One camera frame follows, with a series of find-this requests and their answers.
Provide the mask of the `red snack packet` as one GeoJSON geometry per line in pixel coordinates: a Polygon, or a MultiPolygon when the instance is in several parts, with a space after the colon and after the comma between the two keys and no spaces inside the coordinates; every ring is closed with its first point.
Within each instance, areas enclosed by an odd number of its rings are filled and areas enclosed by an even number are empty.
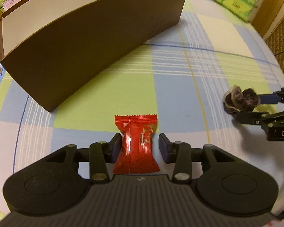
{"type": "Polygon", "coordinates": [[[115,116],[115,125],[123,134],[122,149],[114,174],[147,174],[159,172],[153,157],[152,139],[157,128],[157,115],[115,116]]]}

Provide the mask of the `checkered tablecloth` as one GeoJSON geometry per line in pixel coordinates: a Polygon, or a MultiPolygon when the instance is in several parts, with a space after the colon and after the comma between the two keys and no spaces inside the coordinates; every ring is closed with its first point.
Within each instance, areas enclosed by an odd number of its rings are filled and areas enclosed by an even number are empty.
{"type": "Polygon", "coordinates": [[[54,112],[40,107],[5,71],[0,83],[2,195],[15,172],[68,144],[86,148],[118,132],[116,115],[157,114],[157,133],[193,147],[214,144],[272,175],[273,212],[284,210],[284,142],[241,126],[223,109],[233,85],[269,94],[284,87],[275,56],[250,25],[212,0],[186,0],[179,23],[112,64],[54,112]]]}

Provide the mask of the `brown cardboard box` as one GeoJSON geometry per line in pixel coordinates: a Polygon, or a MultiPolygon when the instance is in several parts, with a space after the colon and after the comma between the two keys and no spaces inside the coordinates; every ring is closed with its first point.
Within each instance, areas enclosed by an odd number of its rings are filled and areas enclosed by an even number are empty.
{"type": "Polygon", "coordinates": [[[22,0],[0,19],[0,62],[51,112],[99,72],[175,26],[185,0],[22,0]]]}

